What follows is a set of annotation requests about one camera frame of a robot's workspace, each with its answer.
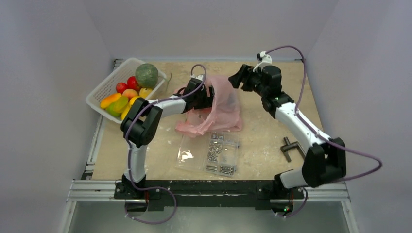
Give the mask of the pink plastic bag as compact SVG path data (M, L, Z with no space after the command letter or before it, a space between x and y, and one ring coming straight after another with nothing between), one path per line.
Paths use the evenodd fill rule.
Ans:
M241 131L240 101L228 77L208 76L205 85L214 89L212 106L189 110L186 113L186 121L177 122L175 130L190 137L197 137L208 132Z

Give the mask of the green netted melon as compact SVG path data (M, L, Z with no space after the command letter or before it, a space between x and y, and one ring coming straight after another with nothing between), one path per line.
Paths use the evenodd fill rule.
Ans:
M155 88L158 82L158 75L158 69L149 63L141 64L135 70L137 83L142 88Z

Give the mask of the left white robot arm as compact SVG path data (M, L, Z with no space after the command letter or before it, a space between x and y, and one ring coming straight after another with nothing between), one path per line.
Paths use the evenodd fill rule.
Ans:
M208 94L205 81L205 74L192 76L182 94L177 92L160 100L138 98L132 105L120 126L129 146L127 169L122 182L126 185L126 193L132 198L138 199L148 190L141 183L146 177L144 168L146 151L156 134L160 120L192 109L205 109L212 106L214 94Z

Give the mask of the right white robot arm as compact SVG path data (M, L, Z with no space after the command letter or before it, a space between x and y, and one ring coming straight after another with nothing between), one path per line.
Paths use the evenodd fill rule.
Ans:
M242 65L228 80L234 88L259 94L265 111L290 130L306 154L301 168L275 175L273 192L276 196L283 198L292 188L318 187L346 175L344 142L331 138L299 112L293 99L282 91L278 67L269 65L254 69Z

